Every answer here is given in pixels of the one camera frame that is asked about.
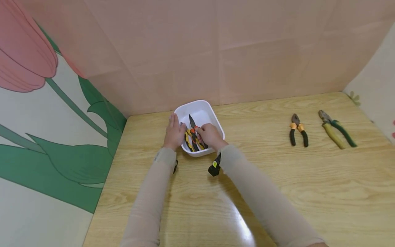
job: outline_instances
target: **right hand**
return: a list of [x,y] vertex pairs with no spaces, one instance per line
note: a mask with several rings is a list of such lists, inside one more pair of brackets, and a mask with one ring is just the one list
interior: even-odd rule
[[217,128],[210,123],[202,125],[201,128],[195,128],[195,130],[200,135],[199,138],[216,152],[228,145],[228,143],[222,139]]

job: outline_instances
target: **left hand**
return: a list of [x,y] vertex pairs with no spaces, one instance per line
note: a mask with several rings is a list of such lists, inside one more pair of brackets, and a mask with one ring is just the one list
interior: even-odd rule
[[169,125],[166,128],[166,136],[163,142],[163,147],[176,150],[181,146],[186,131],[186,125],[183,123],[181,126],[178,123],[177,114],[173,113],[169,118]]

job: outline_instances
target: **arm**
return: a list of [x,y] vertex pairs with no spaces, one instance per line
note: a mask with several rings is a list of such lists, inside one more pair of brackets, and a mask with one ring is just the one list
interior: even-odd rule
[[181,145],[185,130],[185,124],[180,126],[177,115],[172,114],[163,148],[157,153],[130,211],[121,247],[159,246],[160,220],[167,184],[175,166],[175,150]]
[[234,183],[255,217],[274,242],[287,247],[326,247],[270,178],[246,160],[233,145],[219,136],[213,125],[197,129],[203,141],[221,153],[220,166]]

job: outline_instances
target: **pink tulip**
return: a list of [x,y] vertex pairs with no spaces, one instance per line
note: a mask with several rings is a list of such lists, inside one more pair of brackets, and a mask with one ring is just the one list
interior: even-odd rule
[[31,92],[56,74],[58,58],[33,18],[14,0],[0,0],[0,87]]

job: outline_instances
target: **green stem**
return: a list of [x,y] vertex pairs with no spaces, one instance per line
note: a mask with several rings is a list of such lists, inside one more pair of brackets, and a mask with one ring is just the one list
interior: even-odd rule
[[15,144],[18,144],[19,146],[24,147],[26,149],[37,151],[39,153],[45,153],[45,151],[37,143],[32,142],[32,141],[18,135],[17,133],[4,127],[1,124],[0,124],[0,136],[2,136],[5,139],[7,139]]
[[81,109],[74,104],[74,102],[60,89],[60,87],[52,80],[52,78],[45,79],[52,89],[61,97],[61,99],[77,114],[82,118],[88,125],[94,128],[102,136],[107,138],[107,133],[102,130],[95,122],[93,122]]

